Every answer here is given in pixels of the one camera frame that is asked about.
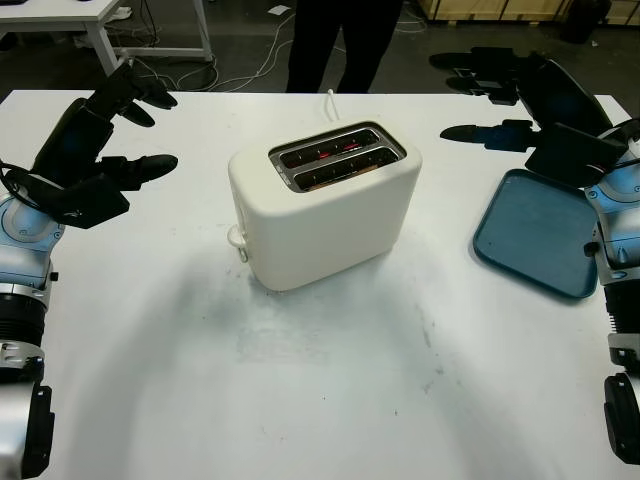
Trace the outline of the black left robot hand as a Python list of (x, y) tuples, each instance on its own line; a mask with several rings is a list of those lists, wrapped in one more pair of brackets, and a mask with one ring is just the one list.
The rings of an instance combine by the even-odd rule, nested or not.
[(145, 128), (155, 125), (138, 101), (162, 110), (177, 106), (161, 81), (143, 78), (124, 63), (89, 97), (74, 100), (65, 110), (38, 152), (31, 172), (64, 188), (105, 175), (121, 191), (138, 190), (143, 183), (171, 172), (177, 158), (168, 154), (137, 160), (99, 156), (113, 134), (114, 117)]

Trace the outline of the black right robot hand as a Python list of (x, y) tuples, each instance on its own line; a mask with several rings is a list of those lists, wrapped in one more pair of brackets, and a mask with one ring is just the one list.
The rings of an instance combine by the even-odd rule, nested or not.
[(554, 60), (536, 52), (521, 57), (511, 48), (473, 47), (432, 55), (429, 63), (452, 74), (446, 84), (457, 92), (486, 96), (495, 105), (520, 102), (531, 116), (529, 121), (505, 120), (493, 127), (449, 127), (441, 132), (444, 139), (524, 152), (556, 124), (591, 136), (613, 127), (590, 92)]

